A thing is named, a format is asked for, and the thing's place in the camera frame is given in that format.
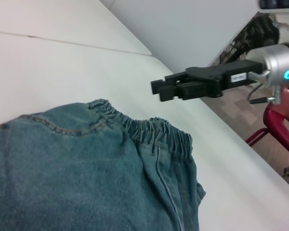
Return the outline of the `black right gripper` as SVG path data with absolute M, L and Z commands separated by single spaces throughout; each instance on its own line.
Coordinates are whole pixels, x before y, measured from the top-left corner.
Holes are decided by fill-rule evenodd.
M 235 61 L 211 67 L 190 67 L 185 72 L 151 81 L 153 94 L 159 94 L 161 102 L 201 97 L 218 98 L 224 90 L 253 83 L 248 73 L 262 73 L 263 64 L 251 60 Z

